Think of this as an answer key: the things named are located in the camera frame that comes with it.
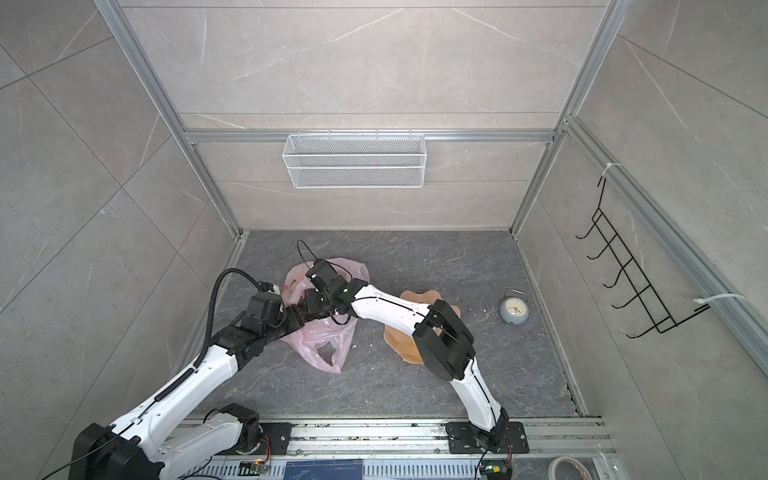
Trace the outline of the small grey alarm clock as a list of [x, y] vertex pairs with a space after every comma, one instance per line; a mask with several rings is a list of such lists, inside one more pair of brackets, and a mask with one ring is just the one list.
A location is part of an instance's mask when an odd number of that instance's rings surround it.
[[498, 312], [501, 319], [511, 325], [522, 325], [530, 316], [528, 295], [520, 290], [507, 290], [499, 305]]

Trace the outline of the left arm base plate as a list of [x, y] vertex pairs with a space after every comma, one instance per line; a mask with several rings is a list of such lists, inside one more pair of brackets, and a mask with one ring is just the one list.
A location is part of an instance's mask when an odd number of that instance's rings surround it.
[[285, 455], [292, 429], [291, 423], [252, 423], [243, 427], [234, 450], [240, 455]]

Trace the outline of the pink wavy plate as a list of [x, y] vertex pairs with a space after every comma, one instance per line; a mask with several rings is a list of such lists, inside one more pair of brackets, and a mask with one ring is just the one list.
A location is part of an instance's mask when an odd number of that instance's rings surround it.
[[[431, 305], [435, 301], [442, 301], [443, 298], [436, 290], [429, 290], [423, 293], [416, 293], [411, 290], [405, 290], [400, 294], [400, 298], [405, 301]], [[384, 340], [398, 353], [406, 362], [411, 364], [423, 364], [421, 351], [414, 339], [393, 327], [387, 326], [384, 331]]]

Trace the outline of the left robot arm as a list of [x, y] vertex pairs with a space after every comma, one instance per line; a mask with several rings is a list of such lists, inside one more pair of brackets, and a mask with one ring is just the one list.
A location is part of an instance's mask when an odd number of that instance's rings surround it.
[[92, 424], [75, 439], [71, 479], [177, 479], [216, 454], [241, 454], [267, 447], [258, 414], [235, 403], [185, 434], [177, 426], [219, 385], [233, 377], [265, 346], [305, 325], [299, 306], [260, 292], [232, 324], [208, 339], [198, 357], [133, 410], [108, 426]]

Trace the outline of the pink plastic bag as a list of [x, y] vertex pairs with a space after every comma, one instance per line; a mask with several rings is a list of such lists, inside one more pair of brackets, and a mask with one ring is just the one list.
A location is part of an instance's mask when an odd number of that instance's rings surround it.
[[[304, 300], [305, 292], [314, 286], [306, 277], [308, 267], [294, 266], [286, 275], [281, 293], [283, 302], [296, 305]], [[300, 330], [283, 337], [310, 366], [322, 372], [340, 374], [350, 352], [357, 320], [354, 316], [335, 315], [336, 320], [325, 317], [307, 323]]]

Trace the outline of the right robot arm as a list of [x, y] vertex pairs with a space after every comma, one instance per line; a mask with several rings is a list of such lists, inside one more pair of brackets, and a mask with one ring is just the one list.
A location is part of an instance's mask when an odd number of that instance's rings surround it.
[[406, 301], [364, 280], [345, 279], [327, 260], [315, 261], [306, 277], [332, 313], [376, 321], [410, 336], [423, 364], [449, 382], [462, 401], [476, 444], [488, 451], [505, 444], [509, 416], [483, 379], [473, 335], [447, 302]]

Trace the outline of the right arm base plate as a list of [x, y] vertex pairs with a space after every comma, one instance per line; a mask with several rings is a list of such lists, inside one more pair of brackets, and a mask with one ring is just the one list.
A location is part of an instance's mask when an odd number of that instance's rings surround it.
[[502, 428], [485, 432], [469, 422], [445, 425], [451, 454], [528, 454], [530, 447], [524, 425], [507, 422]]

